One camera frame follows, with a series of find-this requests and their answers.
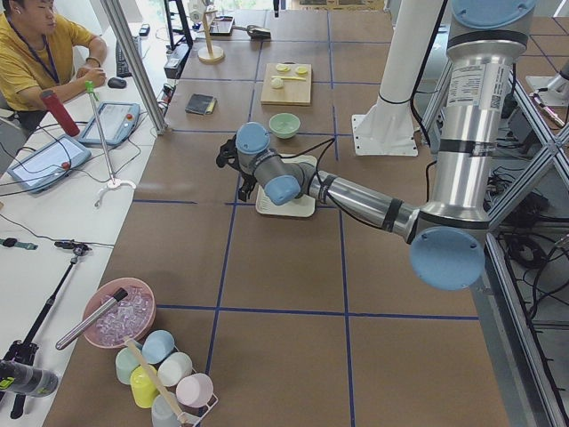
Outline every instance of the black pants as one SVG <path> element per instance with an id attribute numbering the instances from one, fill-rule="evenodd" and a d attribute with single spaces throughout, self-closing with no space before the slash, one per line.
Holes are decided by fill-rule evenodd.
<path id="1" fill-rule="evenodd" d="M 47 111 L 18 111 L 18 121 L 27 133 L 32 133 L 38 127 Z"/>

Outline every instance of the yellow cup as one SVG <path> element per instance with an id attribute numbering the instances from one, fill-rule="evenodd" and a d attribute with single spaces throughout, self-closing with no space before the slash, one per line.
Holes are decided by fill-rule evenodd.
<path id="1" fill-rule="evenodd" d="M 154 402 L 155 397 L 159 394 L 142 367 L 137 367 L 132 371 L 131 390 L 134 403 L 136 403 L 138 407 L 144 408 L 152 407 L 152 402 Z"/>

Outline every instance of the computer mouse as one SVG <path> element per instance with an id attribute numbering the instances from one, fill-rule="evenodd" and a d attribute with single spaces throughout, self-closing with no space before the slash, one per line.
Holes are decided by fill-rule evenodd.
<path id="1" fill-rule="evenodd" d="M 121 77 L 111 77 L 107 85 L 113 89 L 124 89 L 126 87 L 126 80 Z"/>

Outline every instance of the man's arm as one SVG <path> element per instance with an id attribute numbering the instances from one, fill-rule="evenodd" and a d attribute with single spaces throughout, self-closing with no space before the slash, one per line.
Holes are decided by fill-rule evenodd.
<path id="1" fill-rule="evenodd" d="M 59 85 L 50 87 L 53 90 L 61 102 L 69 101 L 71 98 L 76 97 L 78 94 L 85 91 L 85 82 L 91 80 L 95 86 L 104 85 L 107 77 L 105 76 L 105 71 L 102 68 L 89 68 L 87 73 L 82 77 L 67 83 L 66 85 Z M 43 92 L 39 86 L 32 86 L 23 91 L 19 91 L 18 95 L 25 98 L 26 101 L 33 104 L 37 109 L 45 109 L 45 105 L 40 99 L 39 95 Z"/>
<path id="2" fill-rule="evenodd" d="M 85 64 L 77 71 L 77 78 L 83 77 L 89 69 L 100 68 L 107 57 L 107 44 L 99 36 L 95 36 L 87 47 L 89 56 Z"/>

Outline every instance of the white table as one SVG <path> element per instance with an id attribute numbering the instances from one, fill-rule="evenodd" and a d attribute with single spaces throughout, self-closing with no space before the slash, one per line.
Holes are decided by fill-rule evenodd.
<path id="1" fill-rule="evenodd" d="M 140 24 L 132 24 L 138 29 Z M 115 38 L 111 30 L 104 38 L 108 43 L 108 57 L 103 64 L 108 77 L 115 74 Z M 152 82 L 155 94 L 158 95 L 163 83 L 166 83 L 162 69 L 166 62 L 164 42 L 160 40 L 144 40 L 144 62 Z M 110 89 L 102 86 L 96 89 L 100 101 L 138 102 L 141 110 L 144 105 L 131 77 L 127 78 L 125 89 Z M 92 116 L 89 97 L 83 94 L 66 104 L 71 116 L 76 121 L 87 121 Z M 139 146 L 137 156 L 118 174 L 117 178 L 138 183 L 154 145 L 156 133 L 146 114 L 141 116 L 141 124 L 131 136 L 131 141 Z M 50 114 L 42 125 L 54 123 Z M 60 136 L 59 127 L 50 127 L 49 132 Z M 38 149 L 52 138 L 43 131 L 36 132 L 26 144 Z M 94 156 L 102 153 L 102 149 L 91 149 Z M 128 141 L 110 152 L 115 170 L 121 167 L 138 152 Z M 24 151 L 19 158 L 28 153 Z M 104 156 L 89 161 L 83 169 L 99 180 L 108 180 L 108 169 Z M 0 178 L 0 184 L 13 182 L 6 173 Z M 55 184 L 50 189 L 32 195 L 29 193 L 16 196 L 1 197 L 4 208 L 0 214 L 32 229 L 38 235 L 51 238 L 73 238 L 77 241 L 100 242 L 114 244 L 122 227 L 124 217 L 132 202 L 133 191 L 130 187 L 120 187 L 109 191 L 103 198 L 102 206 L 94 206 L 98 191 L 104 183 L 96 182 L 86 173 L 73 172 L 69 177 Z M 0 194 L 19 191 L 17 184 L 0 187 Z M 60 282 L 73 256 L 71 251 L 62 250 L 46 239 L 36 238 L 23 228 L 0 218 L 0 238 L 17 238 L 22 242 L 33 242 L 38 245 L 34 251 L 17 247 L 0 246 L 0 291 L 2 292 L 3 312 L 0 322 L 0 357 L 15 340 L 23 340 L 31 328 L 37 315 L 44 307 L 46 300 Z M 79 259 L 72 269 L 67 281 L 61 288 L 56 303 L 43 323 L 34 342 L 39 345 L 35 366 L 54 371 L 63 376 L 74 345 L 63 351 L 55 349 L 55 343 L 83 315 L 86 302 L 94 293 L 112 253 L 111 247 L 90 245 L 92 250 Z M 10 423 L 13 427 L 39 426 L 50 410 L 56 393 L 45 398 L 27 399 L 24 416 L 19 420 L 9 420 L 12 411 L 13 394 L 6 393 L 0 404 L 0 424 Z"/>

